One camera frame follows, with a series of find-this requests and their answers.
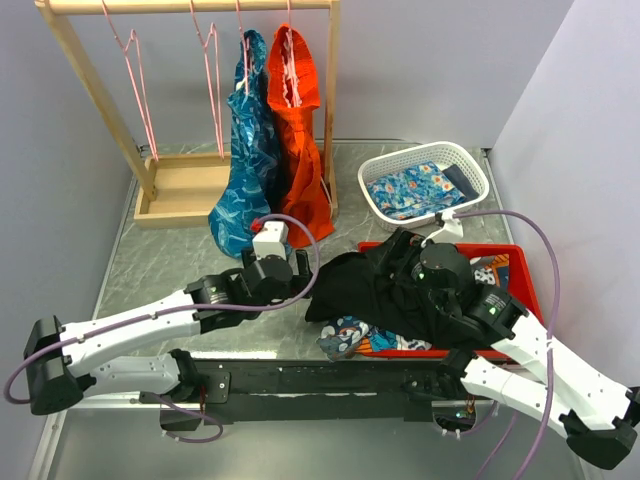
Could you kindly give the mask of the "black shorts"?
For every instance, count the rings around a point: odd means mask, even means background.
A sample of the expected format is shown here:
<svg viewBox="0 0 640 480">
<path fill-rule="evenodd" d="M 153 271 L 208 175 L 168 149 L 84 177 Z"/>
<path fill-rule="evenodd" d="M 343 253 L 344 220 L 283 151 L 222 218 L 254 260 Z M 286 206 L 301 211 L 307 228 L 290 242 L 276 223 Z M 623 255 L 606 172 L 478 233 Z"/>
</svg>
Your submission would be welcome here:
<svg viewBox="0 0 640 480">
<path fill-rule="evenodd" d="M 429 285 L 419 273 L 414 291 L 377 293 L 381 244 L 365 252 L 341 254 L 324 264 L 312 288 L 305 320 L 324 323 L 353 316 L 407 339 L 425 340 L 438 349 L 481 348 L 479 339 L 455 325 L 452 314 L 460 313 L 462 305 L 452 303 L 451 293 Z"/>
</svg>

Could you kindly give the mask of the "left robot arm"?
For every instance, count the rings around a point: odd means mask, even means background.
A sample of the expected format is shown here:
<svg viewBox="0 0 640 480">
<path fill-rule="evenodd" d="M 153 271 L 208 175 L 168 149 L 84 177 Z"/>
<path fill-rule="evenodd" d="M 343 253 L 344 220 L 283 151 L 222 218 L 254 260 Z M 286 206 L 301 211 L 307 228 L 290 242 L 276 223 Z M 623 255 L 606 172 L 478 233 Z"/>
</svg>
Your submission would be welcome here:
<svg viewBox="0 0 640 480">
<path fill-rule="evenodd" d="M 37 320 L 23 353 L 31 413 L 49 415 L 86 397 L 129 391 L 190 400 L 205 380 L 188 352 L 174 349 L 144 359 L 133 351 L 236 327 L 309 296 L 318 268 L 304 250 L 295 259 L 291 265 L 277 255 L 259 259 L 247 251 L 242 267 L 205 275 L 130 311 L 67 324 L 56 316 Z"/>
</svg>

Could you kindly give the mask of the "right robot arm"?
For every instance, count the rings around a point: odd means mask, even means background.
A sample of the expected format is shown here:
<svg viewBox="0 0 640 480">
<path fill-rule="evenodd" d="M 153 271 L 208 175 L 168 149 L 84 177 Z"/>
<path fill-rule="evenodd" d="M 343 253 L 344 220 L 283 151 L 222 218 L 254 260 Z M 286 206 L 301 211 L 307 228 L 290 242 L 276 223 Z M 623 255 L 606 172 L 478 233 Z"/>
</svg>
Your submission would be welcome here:
<svg viewBox="0 0 640 480">
<path fill-rule="evenodd" d="M 508 291 L 476 281 L 456 245 L 398 229 L 367 256 L 377 275 L 416 294 L 461 336 L 437 376 L 445 396 L 468 392 L 537 419 L 603 470 L 629 455 L 638 437 L 638 388 L 596 370 Z"/>
</svg>

